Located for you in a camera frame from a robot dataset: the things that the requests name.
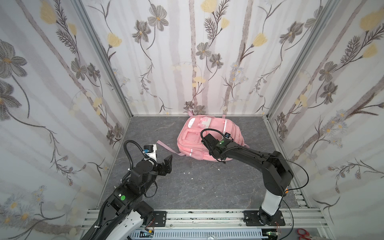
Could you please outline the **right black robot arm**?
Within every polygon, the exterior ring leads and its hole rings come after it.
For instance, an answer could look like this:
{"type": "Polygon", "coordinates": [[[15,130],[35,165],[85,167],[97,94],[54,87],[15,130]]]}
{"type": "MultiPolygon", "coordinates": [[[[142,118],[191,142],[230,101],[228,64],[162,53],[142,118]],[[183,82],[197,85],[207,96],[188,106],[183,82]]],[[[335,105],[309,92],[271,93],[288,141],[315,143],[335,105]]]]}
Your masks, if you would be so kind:
{"type": "Polygon", "coordinates": [[[229,133],[223,134],[211,128],[202,130],[200,136],[203,145],[209,151],[209,155],[216,161],[226,163],[228,159],[237,160],[262,174],[266,193],[258,211],[258,221],[261,225],[270,225],[276,219],[281,203],[284,202],[286,192],[300,190],[309,183],[310,177],[305,168],[284,158],[278,151],[265,153],[252,150],[237,144],[229,133]],[[303,186],[289,188],[295,177],[289,165],[290,163],[301,168],[306,174],[307,181],[303,186]]]}

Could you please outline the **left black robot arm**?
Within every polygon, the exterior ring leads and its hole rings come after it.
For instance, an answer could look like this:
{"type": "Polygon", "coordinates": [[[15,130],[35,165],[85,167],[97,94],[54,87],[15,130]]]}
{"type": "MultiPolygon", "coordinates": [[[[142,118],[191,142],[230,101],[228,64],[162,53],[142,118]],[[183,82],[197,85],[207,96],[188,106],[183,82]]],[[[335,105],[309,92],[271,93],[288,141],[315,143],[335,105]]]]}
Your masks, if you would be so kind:
{"type": "Polygon", "coordinates": [[[154,209],[143,198],[157,184],[158,176],[171,173],[173,157],[158,163],[156,145],[141,147],[133,140],[126,140],[123,149],[130,163],[128,172],[103,202],[84,240],[129,240],[138,228],[150,226],[155,220],[154,209]]]}

